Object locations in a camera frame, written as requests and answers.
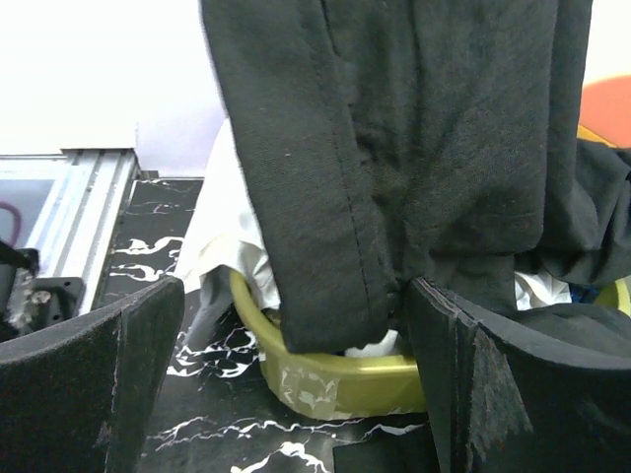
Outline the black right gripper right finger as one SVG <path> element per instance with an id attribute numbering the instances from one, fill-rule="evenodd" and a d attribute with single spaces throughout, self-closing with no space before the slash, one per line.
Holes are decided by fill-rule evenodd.
<path id="1" fill-rule="evenodd" d="M 408 333 L 444 472 L 626 472 L 630 318 L 596 304 L 505 317 L 425 279 Z"/>

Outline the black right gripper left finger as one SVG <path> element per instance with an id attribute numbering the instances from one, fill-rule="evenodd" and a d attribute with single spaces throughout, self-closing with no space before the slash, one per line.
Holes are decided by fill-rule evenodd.
<path id="1" fill-rule="evenodd" d="M 135 471 L 184 310 L 167 277 L 2 343 L 2 471 Z"/>

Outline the black button shirt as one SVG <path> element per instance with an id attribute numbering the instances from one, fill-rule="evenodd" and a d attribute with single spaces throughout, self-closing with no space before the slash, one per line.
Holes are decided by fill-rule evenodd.
<path id="1" fill-rule="evenodd" d="M 508 316 L 514 272 L 630 272 L 630 155 L 577 136 L 588 1 L 204 1 L 296 354 L 379 341 L 426 278 Z"/>

